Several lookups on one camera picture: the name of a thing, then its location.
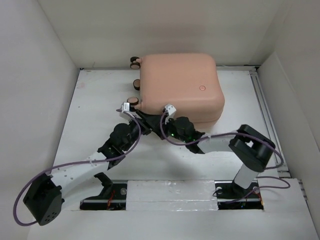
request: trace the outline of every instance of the white surface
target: white surface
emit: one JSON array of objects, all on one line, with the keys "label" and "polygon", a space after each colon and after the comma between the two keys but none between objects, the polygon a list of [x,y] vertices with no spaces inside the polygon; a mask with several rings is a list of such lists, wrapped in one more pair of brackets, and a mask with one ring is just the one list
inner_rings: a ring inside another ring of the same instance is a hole
[{"label": "white surface", "polygon": [[[107,237],[118,240],[317,240],[299,184],[294,179],[289,181],[291,189],[271,191],[272,197],[267,202],[272,206],[265,203],[265,207],[269,208],[265,211],[65,210],[58,220],[47,226],[33,226],[28,240],[101,240]],[[164,185],[161,190],[168,199],[170,193],[166,192]],[[143,198],[148,197],[146,193],[150,192],[140,188],[139,193]],[[158,193],[152,195],[151,192],[152,199],[155,195],[161,199]]]},{"label": "white surface", "polygon": [[23,240],[13,203],[53,163],[78,75],[36,0],[0,1],[0,73],[0,239]]},{"label": "white surface", "polygon": [[302,179],[320,233],[320,2],[294,0],[259,75],[292,176]]},{"label": "white surface", "polygon": [[[134,70],[80,72],[54,164],[85,159],[108,139],[113,127],[123,121],[115,109],[138,93],[132,86],[138,76],[139,71]],[[225,109],[211,132],[228,132],[246,123],[267,135],[249,72],[221,70],[218,77]],[[317,239],[294,179],[290,189],[261,192],[265,211],[214,211],[217,201],[212,197],[212,180],[232,180],[241,165],[231,152],[195,155],[154,135],[144,136],[129,156],[107,172],[113,180],[132,180],[129,210],[110,214],[77,210],[81,199],[102,188],[92,179],[70,193],[73,204],[62,211],[59,220],[45,227],[33,226],[28,239]],[[276,176],[277,171],[264,174]],[[261,179],[259,184],[284,185],[269,179]]]},{"label": "white surface", "polygon": [[172,52],[204,52],[224,65],[261,64],[290,1],[39,0],[84,68],[127,68],[132,56]]}]

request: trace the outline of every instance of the black wheel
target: black wheel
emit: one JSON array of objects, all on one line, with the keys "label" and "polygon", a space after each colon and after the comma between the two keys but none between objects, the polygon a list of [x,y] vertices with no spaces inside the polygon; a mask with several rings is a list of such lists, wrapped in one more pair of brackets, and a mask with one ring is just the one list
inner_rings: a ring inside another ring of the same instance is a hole
[{"label": "black wheel", "polygon": [[130,64],[131,69],[139,69],[140,67],[141,67],[140,63],[138,63],[138,62],[133,62]]},{"label": "black wheel", "polygon": [[140,79],[136,79],[133,81],[133,87],[135,90],[140,90]]},{"label": "black wheel", "polygon": [[130,104],[130,112],[135,112],[135,106],[138,105],[139,99],[136,96],[131,96],[126,100]]},{"label": "black wheel", "polygon": [[139,59],[140,57],[138,57],[138,56],[132,56],[131,58],[130,58],[130,62],[131,63],[133,63],[134,61],[136,61],[137,59]]}]

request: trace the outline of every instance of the pink suitcase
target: pink suitcase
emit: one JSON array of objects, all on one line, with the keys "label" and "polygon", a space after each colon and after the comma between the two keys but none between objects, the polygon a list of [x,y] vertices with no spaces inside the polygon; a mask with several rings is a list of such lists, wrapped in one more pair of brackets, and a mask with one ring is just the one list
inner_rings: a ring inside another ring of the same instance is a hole
[{"label": "pink suitcase", "polygon": [[175,117],[186,116],[193,123],[215,124],[220,118],[225,98],[216,63],[204,53],[152,54],[131,58],[132,69],[140,69],[140,80],[133,82],[140,90],[135,106],[147,114],[161,114],[167,104],[176,108]]}]

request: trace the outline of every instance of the white table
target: white table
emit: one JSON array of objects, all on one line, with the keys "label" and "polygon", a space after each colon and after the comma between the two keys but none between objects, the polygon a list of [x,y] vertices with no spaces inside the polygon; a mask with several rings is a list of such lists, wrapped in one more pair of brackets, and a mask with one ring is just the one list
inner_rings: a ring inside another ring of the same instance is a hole
[{"label": "white table", "polygon": [[[225,133],[248,124],[267,136],[250,72],[219,70],[218,77],[225,107],[207,132]],[[138,96],[132,85],[137,78],[139,71],[134,70],[80,72],[55,165],[86,159],[103,145],[116,124],[125,122],[115,110],[128,97]],[[80,211],[77,201],[47,226],[32,226],[28,239],[318,239],[296,179],[289,180],[290,189],[263,190],[264,211],[217,210],[213,180],[232,180],[241,165],[231,152],[196,155],[153,134],[143,136],[136,149],[106,173],[112,180],[130,180],[126,211]],[[274,169],[263,175],[278,173]],[[281,185],[269,179],[258,182]],[[172,186],[180,189],[173,193]],[[72,193],[81,200],[100,190],[92,179]],[[187,198],[200,204],[177,206]]]}]

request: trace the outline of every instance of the white wall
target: white wall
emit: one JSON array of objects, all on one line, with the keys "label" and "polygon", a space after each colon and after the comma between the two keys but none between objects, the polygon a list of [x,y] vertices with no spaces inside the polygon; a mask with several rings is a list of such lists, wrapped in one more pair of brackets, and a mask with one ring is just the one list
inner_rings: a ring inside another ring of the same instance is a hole
[{"label": "white wall", "polygon": [[291,1],[39,0],[84,68],[128,67],[132,56],[176,52],[205,52],[225,65],[261,64]]},{"label": "white wall", "polygon": [[[18,191],[52,164],[78,70],[36,0],[0,1],[0,239],[27,239],[15,224]],[[19,212],[29,222],[31,215]]]},{"label": "white wall", "polygon": [[260,80],[293,177],[320,233],[320,1],[294,0]]}]

